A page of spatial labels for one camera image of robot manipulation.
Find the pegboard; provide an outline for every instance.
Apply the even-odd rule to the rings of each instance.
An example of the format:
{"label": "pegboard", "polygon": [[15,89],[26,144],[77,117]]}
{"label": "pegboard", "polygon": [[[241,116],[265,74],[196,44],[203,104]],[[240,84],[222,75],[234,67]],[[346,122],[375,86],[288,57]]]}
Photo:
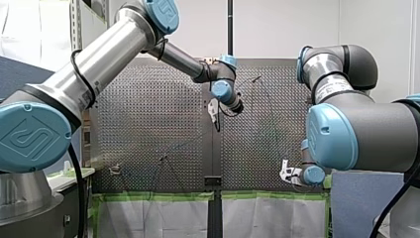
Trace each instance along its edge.
{"label": "pegboard", "polygon": [[[91,113],[94,192],[202,191],[205,145],[217,143],[221,153],[213,157],[220,158],[212,161],[221,162],[223,189],[291,190],[278,173],[282,159],[300,163],[309,95],[295,79],[295,64],[240,59],[236,87],[245,110],[225,117],[214,136],[203,96],[208,86],[155,59],[134,59]],[[121,173],[111,175],[117,164]]]}
{"label": "pegboard", "polygon": [[237,76],[246,107],[224,120],[223,189],[292,190],[278,174],[282,159],[300,164],[310,95],[296,80],[296,60],[242,59]]}
{"label": "pegboard", "polygon": [[182,72],[134,59],[92,112],[94,191],[203,190],[201,96]]}

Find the black pole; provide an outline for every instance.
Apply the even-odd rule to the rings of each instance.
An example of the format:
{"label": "black pole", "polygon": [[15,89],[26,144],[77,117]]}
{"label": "black pole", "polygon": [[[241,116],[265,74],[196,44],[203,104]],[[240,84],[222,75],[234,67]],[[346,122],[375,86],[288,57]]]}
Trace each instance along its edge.
{"label": "black pole", "polygon": [[228,0],[228,55],[234,54],[234,0]]}

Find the white wall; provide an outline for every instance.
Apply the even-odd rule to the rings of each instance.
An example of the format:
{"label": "white wall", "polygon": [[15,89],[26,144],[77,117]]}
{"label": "white wall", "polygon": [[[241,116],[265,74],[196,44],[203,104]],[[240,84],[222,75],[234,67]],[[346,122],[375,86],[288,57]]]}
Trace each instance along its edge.
{"label": "white wall", "polygon": [[340,44],[359,45],[373,54],[379,81],[371,96],[378,102],[404,98],[412,88],[414,2],[340,0]]}
{"label": "white wall", "polygon": [[0,0],[0,56],[49,70],[70,57],[69,0]]}
{"label": "white wall", "polygon": [[[109,0],[114,16],[125,0]],[[227,0],[175,0],[178,30],[170,40],[195,57],[227,52]],[[339,0],[235,0],[234,54],[296,58],[305,45],[338,43]]]}

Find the blue end cap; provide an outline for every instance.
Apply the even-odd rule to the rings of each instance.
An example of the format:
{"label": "blue end cap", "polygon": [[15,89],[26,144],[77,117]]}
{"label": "blue end cap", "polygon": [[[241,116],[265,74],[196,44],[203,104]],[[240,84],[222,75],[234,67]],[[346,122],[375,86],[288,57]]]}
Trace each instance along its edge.
{"label": "blue end cap", "polygon": [[27,173],[51,166],[71,142],[67,119],[41,103],[0,106],[0,171]]}
{"label": "blue end cap", "polygon": [[420,103],[420,93],[407,96],[407,99]]}
{"label": "blue end cap", "polygon": [[211,93],[222,103],[227,103],[232,97],[233,89],[229,82],[221,79],[213,83]]}
{"label": "blue end cap", "polygon": [[303,179],[306,184],[317,185],[324,181],[325,172],[317,166],[310,166],[303,172]]}
{"label": "blue end cap", "polygon": [[302,48],[299,52],[299,58],[297,59],[297,67],[296,67],[296,75],[297,75],[297,81],[299,83],[305,83],[305,80],[303,80],[303,75],[301,75],[302,67],[303,67],[303,58],[305,58],[305,54],[309,49],[307,47]]}
{"label": "blue end cap", "polygon": [[179,14],[173,0],[144,0],[146,12],[157,27],[166,35],[179,26]]}
{"label": "blue end cap", "polygon": [[230,66],[232,66],[234,69],[238,67],[238,62],[236,58],[230,56],[230,55],[221,55],[219,58],[219,61],[222,61],[223,63],[226,63]]}
{"label": "blue end cap", "polygon": [[309,143],[308,143],[308,139],[305,139],[302,141],[302,143],[300,143],[300,150],[306,150],[309,147]]}
{"label": "blue end cap", "polygon": [[333,105],[312,106],[306,118],[309,153],[317,164],[351,170],[359,155],[358,140],[347,117]]}

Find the logo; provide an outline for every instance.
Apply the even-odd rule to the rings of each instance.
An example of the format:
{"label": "logo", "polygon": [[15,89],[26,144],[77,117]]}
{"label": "logo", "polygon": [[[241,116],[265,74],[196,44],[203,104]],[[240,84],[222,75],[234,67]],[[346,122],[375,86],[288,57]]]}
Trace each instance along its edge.
{"label": "logo", "polygon": [[169,0],[160,0],[158,2],[158,8],[162,14],[166,15],[169,22],[173,21],[176,17],[176,11],[172,4],[170,4]]}
{"label": "logo", "polygon": [[29,116],[6,133],[0,139],[0,145],[30,161],[37,161],[58,138],[58,132],[36,117]]}

